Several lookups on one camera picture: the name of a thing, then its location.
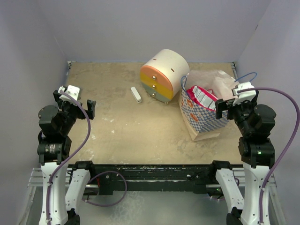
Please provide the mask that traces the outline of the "pink snack bag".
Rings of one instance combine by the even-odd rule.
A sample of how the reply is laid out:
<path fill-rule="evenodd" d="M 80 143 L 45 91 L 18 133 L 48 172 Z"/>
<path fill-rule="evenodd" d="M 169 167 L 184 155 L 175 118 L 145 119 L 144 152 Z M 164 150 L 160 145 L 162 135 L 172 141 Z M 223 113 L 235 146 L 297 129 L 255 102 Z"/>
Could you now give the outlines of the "pink snack bag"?
<path fill-rule="evenodd" d="M 187 94 L 189 98 L 197 105 L 204 107 L 205 109 L 215 111 L 215 102 L 218 100 L 218 98 L 213 95 L 211 90 L 206 90 L 197 85 L 194 85 L 187 90 Z"/>

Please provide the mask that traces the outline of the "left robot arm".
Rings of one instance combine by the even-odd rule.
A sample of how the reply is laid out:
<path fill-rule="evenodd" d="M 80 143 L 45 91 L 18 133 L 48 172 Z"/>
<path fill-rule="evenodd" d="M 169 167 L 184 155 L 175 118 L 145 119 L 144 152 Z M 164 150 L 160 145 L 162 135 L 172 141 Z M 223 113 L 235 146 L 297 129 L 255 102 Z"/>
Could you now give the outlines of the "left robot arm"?
<path fill-rule="evenodd" d="M 68 136 L 77 119 L 90 123 L 96 102 L 87 100 L 87 109 L 79 102 L 81 90 L 69 85 L 53 93 L 57 105 L 47 105 L 39 113 L 37 153 L 43 179 L 41 225 L 80 224 L 79 205 L 85 186 L 96 180 L 92 161 L 76 162 L 66 185 L 71 139 Z"/>

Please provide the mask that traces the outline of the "small white plastic bar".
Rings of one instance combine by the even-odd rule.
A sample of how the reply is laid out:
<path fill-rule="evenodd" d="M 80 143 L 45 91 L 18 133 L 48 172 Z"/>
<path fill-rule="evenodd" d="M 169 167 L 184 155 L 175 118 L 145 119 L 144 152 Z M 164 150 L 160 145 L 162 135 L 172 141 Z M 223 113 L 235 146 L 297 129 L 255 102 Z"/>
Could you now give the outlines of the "small white plastic bar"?
<path fill-rule="evenodd" d="M 136 100 L 136 102 L 141 103 L 142 98 L 141 98 L 139 92 L 137 91 L 136 87 L 131 87 L 130 90 L 131 90 L 131 93 L 132 93 L 134 99 Z"/>

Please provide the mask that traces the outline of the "round mini drawer cabinet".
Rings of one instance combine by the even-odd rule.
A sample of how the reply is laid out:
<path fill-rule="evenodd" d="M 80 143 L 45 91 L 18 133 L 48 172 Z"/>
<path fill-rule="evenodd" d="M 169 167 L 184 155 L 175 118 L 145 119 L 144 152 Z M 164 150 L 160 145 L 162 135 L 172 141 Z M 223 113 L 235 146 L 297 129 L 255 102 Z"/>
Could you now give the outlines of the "round mini drawer cabinet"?
<path fill-rule="evenodd" d="M 167 104 L 181 89 L 181 78 L 189 72 L 181 55 L 163 49 L 140 68 L 140 81 L 149 95 Z"/>

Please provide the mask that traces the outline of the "aluminium frame rail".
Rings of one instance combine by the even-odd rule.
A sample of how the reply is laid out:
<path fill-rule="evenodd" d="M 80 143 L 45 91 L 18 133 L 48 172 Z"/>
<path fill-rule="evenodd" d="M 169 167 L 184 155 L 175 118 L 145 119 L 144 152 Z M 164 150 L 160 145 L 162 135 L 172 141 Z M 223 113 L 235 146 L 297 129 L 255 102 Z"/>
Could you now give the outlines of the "aluminium frame rail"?
<path fill-rule="evenodd" d="M 66 173 L 66 187 L 70 184 L 70 177 L 71 177 L 72 169 L 68 168 Z M 43 175 L 40 168 L 33 168 L 30 174 L 28 187 L 42 187 L 43 186 Z"/>

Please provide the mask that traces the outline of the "black table front rail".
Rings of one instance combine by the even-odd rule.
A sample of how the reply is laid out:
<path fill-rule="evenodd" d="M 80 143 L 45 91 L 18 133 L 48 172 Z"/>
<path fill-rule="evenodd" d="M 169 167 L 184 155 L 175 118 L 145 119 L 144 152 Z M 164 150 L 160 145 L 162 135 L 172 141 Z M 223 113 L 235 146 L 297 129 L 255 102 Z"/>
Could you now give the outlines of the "black table front rail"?
<path fill-rule="evenodd" d="M 100 195 L 115 191 L 219 193 L 216 180 L 218 169 L 235 168 L 228 161 L 214 160 L 211 164 L 196 165 L 121 165 L 94 164 L 92 176 L 99 178 L 88 183 Z"/>

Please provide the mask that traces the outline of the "checkered paper bag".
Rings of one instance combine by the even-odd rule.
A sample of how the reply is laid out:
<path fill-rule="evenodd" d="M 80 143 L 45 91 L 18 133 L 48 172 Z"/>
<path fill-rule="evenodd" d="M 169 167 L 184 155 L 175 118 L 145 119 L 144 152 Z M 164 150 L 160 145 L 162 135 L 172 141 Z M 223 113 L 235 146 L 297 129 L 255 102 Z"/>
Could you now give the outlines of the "checkered paper bag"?
<path fill-rule="evenodd" d="M 256 76 L 256 72 L 251 72 L 236 79 L 222 70 L 191 70 L 182 76 L 179 106 L 193 142 L 219 136 L 229 120 L 225 112 L 216 119 L 216 101 L 236 98 L 232 89 L 241 79 L 251 82 Z"/>

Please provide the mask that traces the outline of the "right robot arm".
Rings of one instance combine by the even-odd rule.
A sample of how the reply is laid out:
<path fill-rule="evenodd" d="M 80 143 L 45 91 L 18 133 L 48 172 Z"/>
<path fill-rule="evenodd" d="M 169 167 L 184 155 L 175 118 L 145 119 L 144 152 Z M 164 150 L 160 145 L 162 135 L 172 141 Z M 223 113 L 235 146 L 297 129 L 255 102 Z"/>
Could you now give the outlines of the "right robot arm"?
<path fill-rule="evenodd" d="M 228 162 L 213 161 L 209 180 L 221 186 L 228 208 L 228 225 L 268 225 L 269 178 L 275 163 L 275 149 L 269 135 L 275 126 L 276 113 L 266 105 L 259 105 L 257 98 L 237 103 L 235 99 L 216 101 L 216 118 L 234 120 L 241 132 L 239 153 L 243 162 L 245 192 L 242 194 Z"/>

